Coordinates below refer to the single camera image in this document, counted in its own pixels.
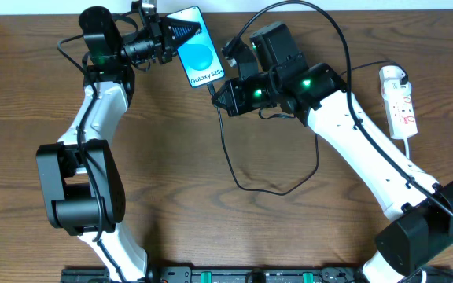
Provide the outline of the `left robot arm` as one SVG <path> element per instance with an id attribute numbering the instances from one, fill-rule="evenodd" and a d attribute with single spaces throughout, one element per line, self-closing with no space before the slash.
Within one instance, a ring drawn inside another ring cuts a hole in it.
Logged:
<path id="1" fill-rule="evenodd" d="M 135 71 L 166 64 L 201 33 L 196 21 L 160 17 L 155 1 L 134 1 L 143 23 L 121 35 L 116 23 L 135 25 L 128 13 L 92 6 L 79 16 L 88 51 L 76 67 L 85 97 L 67 131 L 36 153 L 46 215 L 52 227 L 87 243 L 108 269 L 108 282 L 159 282 L 158 267 L 125 225 L 126 198 L 110 145 L 134 94 Z"/>

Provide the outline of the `blue Galaxy smartphone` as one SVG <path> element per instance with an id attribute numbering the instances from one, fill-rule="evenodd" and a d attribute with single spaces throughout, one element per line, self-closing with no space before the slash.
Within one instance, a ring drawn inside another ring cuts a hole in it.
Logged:
<path id="1" fill-rule="evenodd" d="M 196 88 L 224 77 L 223 66 L 200 8 L 191 6 L 171 13 L 168 17 L 176 20 L 197 22 L 201 26 L 198 34 L 178 48 L 178 54 L 190 86 Z"/>

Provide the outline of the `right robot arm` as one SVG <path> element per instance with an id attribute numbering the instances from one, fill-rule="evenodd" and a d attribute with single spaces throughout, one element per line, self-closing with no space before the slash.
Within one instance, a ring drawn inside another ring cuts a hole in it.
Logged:
<path id="1" fill-rule="evenodd" d="M 399 282 L 428 270 L 453 245 L 453 182 L 440 184 L 392 144 L 328 64 L 310 66 L 282 22 L 233 38 L 223 56 L 238 70 L 212 103 L 239 116 L 278 106 L 326 140 L 364 181 L 389 225 L 362 268 L 368 282 Z"/>

